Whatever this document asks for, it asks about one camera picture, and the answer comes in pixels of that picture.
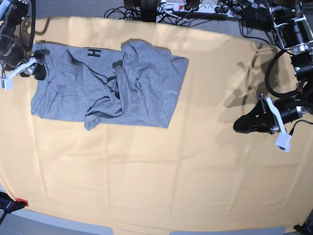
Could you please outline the black robot base post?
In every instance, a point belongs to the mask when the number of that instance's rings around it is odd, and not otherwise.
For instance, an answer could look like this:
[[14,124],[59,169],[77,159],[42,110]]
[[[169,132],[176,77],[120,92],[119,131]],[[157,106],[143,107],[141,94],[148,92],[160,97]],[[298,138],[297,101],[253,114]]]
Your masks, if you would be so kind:
[[160,0],[138,0],[137,5],[140,9],[140,21],[151,23],[156,22],[158,13],[157,9],[160,5]]

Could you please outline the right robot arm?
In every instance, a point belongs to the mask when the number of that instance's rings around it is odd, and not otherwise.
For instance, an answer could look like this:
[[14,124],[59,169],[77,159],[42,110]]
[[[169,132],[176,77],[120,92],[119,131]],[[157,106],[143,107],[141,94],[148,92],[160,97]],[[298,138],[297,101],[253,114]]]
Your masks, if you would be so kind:
[[[17,26],[21,27],[31,10],[31,32],[25,42],[22,33],[15,36]],[[0,78],[8,79],[20,74],[22,77],[33,75],[42,81],[46,77],[44,56],[39,52],[30,55],[33,49],[36,25],[36,1],[2,0],[0,2]]]

